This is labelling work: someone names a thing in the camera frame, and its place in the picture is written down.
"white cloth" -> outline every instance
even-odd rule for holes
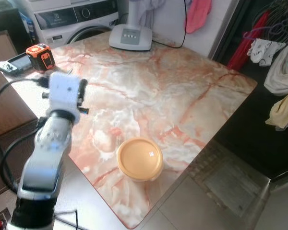
[[[271,42],[257,38],[252,43],[247,55],[251,56],[253,63],[259,63],[259,66],[270,66],[275,53],[284,48],[286,43]]]
[[[288,46],[279,53],[273,62],[264,86],[276,96],[288,94]]]
[[[154,9],[162,6],[165,0],[141,0],[139,4],[139,22],[140,25],[153,28]]]

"orange container lid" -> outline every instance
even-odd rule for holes
[[[163,169],[163,155],[159,146],[146,138],[132,138],[123,142],[117,154],[119,168],[137,181],[156,179]]]

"washing machine door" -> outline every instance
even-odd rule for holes
[[[78,31],[77,33],[75,33],[74,36],[72,36],[71,39],[68,41],[68,44],[83,40],[83,39],[88,38],[88,37],[99,35],[99,34],[102,34],[104,32],[107,32],[107,31],[110,31],[110,28],[105,27],[105,26],[86,27],[86,28]]]

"black cable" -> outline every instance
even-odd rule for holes
[[[170,47],[170,48],[174,48],[174,49],[179,49],[183,46],[184,41],[186,40],[186,33],[187,33],[187,4],[186,4],[186,0],[183,0],[183,1],[184,1],[184,13],[185,13],[185,25],[184,25],[184,36],[183,36],[183,41],[182,41],[181,45],[180,46],[169,46],[167,44],[164,44],[164,43],[161,43],[161,42],[158,42],[155,40],[153,40],[153,42],[167,46],[167,47]]]
[[[4,157],[1,159],[0,162],[0,177],[1,180],[6,184],[6,186],[8,186],[13,192],[17,193],[17,190],[15,191],[14,187],[10,184],[9,180],[5,177],[4,174],[4,166],[6,165],[6,159],[9,156],[10,152],[21,142],[27,140],[28,138],[30,138],[31,136],[35,135],[35,133],[38,131],[39,129],[36,128],[35,130],[33,130],[32,132],[26,134],[25,136],[16,139],[15,141],[13,141],[12,144],[9,145],[9,147],[6,149],[6,152],[4,154]]]
[[[72,227],[75,227],[76,230],[78,230],[78,229],[79,229],[79,223],[78,223],[78,210],[77,210],[77,209],[75,209],[75,210],[73,210],[73,211],[55,212],[55,213],[54,213],[54,219],[57,219],[57,218],[59,217],[59,215],[66,215],[66,214],[72,214],[72,213],[75,213],[76,226],[75,226],[74,224],[71,224],[71,223],[68,222],[68,221],[63,220],[63,219],[58,219],[58,220],[61,221],[61,222],[63,222],[63,223],[65,223],[65,224],[67,224],[67,225],[70,225],[70,226],[72,226]]]
[[[19,81],[35,81],[35,82],[38,82],[38,79],[20,78],[20,79],[12,80],[12,81],[6,83],[5,85],[3,85],[3,86],[1,87],[1,89],[0,89],[0,95],[4,92],[4,90],[5,90],[6,88],[8,88],[11,84],[13,84],[13,83],[15,83],[15,82],[19,82]],[[3,151],[2,147],[1,147],[1,144],[0,144],[0,158],[3,159],[4,155],[5,155],[5,154],[4,154],[4,151]],[[15,179],[14,179],[12,173],[11,173],[11,170],[10,170],[9,166],[7,165],[7,163],[4,163],[4,164],[3,164],[3,167],[4,167],[5,171],[6,171],[6,174],[7,174],[8,178],[9,178],[10,182],[12,183],[12,185],[10,185],[10,184],[7,185],[8,188],[11,189],[13,192],[16,192],[16,193],[17,193],[17,187],[18,187],[18,186],[17,186],[17,182],[15,181]]]
[[[77,225],[75,225],[75,224],[73,224],[73,223],[71,223],[71,222],[69,222],[69,221],[67,221],[67,220],[64,220],[64,219],[62,219],[62,218],[60,218],[60,217],[58,217],[58,216],[54,216],[54,219],[56,219],[56,220],[58,220],[58,221],[60,221],[60,222],[62,222],[62,223],[64,223],[64,224],[67,224],[67,225],[69,225],[69,226],[71,226],[71,227],[74,227],[74,228],[76,228],[76,229],[79,229],[79,230],[88,230],[88,229],[85,229],[85,228],[83,228],[83,227],[77,227]]]

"pink marble surface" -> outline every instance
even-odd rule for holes
[[[135,228],[256,86],[186,48],[150,52],[109,47],[104,33],[53,50],[58,67],[86,78],[71,159],[129,229]],[[133,137],[155,141],[164,170],[137,183],[119,169],[116,150]]]

